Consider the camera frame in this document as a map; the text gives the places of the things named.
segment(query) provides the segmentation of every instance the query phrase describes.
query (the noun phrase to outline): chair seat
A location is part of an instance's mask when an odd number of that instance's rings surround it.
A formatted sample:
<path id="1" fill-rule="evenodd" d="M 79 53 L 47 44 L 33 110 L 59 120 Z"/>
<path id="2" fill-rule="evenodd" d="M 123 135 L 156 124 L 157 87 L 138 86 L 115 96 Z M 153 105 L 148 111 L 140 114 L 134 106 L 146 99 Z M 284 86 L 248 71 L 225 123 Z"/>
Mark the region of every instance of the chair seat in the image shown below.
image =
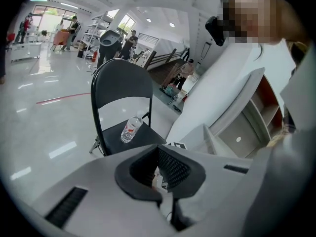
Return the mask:
<path id="1" fill-rule="evenodd" d="M 102 131 L 107 150 L 106 154 L 113 155 L 129 149 L 151 144 L 166 144 L 166 141 L 145 123 L 142 124 L 142 126 L 139 128 L 134 138 L 130 142 L 122 142 L 120 140 L 120 135 L 126 123 L 127 120 Z"/>

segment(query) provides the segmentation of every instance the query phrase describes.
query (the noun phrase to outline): plastic water bottle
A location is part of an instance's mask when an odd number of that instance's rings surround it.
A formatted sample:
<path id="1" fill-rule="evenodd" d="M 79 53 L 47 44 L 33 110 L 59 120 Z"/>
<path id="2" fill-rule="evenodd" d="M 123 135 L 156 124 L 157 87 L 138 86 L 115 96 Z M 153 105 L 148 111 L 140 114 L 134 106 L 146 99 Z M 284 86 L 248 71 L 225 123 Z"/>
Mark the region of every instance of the plastic water bottle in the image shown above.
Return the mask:
<path id="1" fill-rule="evenodd" d="M 138 111 L 136 116 L 131 117 L 126 125 L 125 128 L 120 135 L 120 140 L 124 143 L 130 142 L 135 134 L 137 133 L 138 129 L 141 127 L 143 124 L 143 111 Z"/>

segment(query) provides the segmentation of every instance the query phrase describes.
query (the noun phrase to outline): red floor line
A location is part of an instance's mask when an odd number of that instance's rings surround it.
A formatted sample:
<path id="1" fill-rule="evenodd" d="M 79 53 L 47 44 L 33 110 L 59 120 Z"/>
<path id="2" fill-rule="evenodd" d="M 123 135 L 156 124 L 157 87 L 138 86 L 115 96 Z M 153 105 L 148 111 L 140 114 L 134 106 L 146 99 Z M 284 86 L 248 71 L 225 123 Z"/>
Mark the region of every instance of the red floor line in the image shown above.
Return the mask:
<path id="1" fill-rule="evenodd" d="M 43 103 L 47 103 L 47 102 L 58 100 L 58 99 L 63 99 L 63 98 L 67 98 L 67 97 L 81 96 L 81 95 L 88 95 L 88 94 L 90 94 L 90 92 L 89 93 L 80 93 L 80 94 L 75 94 L 75 95 L 69 95 L 69 96 L 64 96 L 64 97 L 56 97 L 56 98 L 51 98 L 51 99 L 47 99 L 47 100 L 44 100 L 44 101 L 37 102 L 36 104 L 43 104 Z"/>

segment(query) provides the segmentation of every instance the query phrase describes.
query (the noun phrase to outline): ceiling light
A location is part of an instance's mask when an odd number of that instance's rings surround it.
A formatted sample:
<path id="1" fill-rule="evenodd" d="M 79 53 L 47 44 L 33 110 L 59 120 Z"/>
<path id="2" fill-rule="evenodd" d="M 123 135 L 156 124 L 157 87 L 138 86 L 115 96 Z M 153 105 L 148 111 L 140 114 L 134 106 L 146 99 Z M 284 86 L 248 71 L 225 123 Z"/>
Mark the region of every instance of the ceiling light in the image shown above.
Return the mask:
<path id="1" fill-rule="evenodd" d="M 73 5 L 70 5 L 70 4 L 66 4 L 66 3 L 63 3 L 63 2 L 61 2 L 60 4 L 78 9 L 78 7 L 76 7 L 76 6 L 73 6 Z"/>
<path id="2" fill-rule="evenodd" d="M 32 1 L 32 2 L 35 2 L 35 1 L 38 1 L 38 2 L 47 2 L 47 0 L 30 0 L 30 1 Z"/>
<path id="3" fill-rule="evenodd" d="M 10 176 L 10 179 L 13 181 L 15 179 L 18 179 L 22 176 L 25 176 L 26 174 L 30 173 L 32 171 L 31 167 L 27 167 L 25 169 L 20 170 L 19 172 L 14 173 Z"/>

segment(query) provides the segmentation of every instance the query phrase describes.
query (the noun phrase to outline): window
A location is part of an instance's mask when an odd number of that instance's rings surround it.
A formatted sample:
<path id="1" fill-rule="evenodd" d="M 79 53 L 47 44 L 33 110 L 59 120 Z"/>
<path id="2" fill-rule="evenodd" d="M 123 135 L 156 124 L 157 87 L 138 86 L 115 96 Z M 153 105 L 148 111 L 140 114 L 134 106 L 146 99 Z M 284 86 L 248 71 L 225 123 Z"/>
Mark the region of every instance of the window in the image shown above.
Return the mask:
<path id="1" fill-rule="evenodd" d="M 133 28 L 135 21 L 132 20 L 128 15 L 125 15 L 118 28 L 123 31 L 125 35 L 129 33 L 129 31 Z"/>
<path id="2" fill-rule="evenodd" d="M 33 15 L 32 18 L 33 18 L 33 25 L 38 27 L 40 25 L 41 16 Z"/>
<path id="3" fill-rule="evenodd" d="M 64 20 L 64 27 L 70 26 L 71 19 L 76 13 L 49 6 L 35 6 L 33 11 L 33 25 L 39 27 L 39 31 L 53 32 L 60 21 Z"/>
<path id="4" fill-rule="evenodd" d="M 108 12 L 107 16 L 110 17 L 110 18 L 114 18 L 115 15 L 118 13 L 119 9 L 117 10 L 111 10 Z"/>

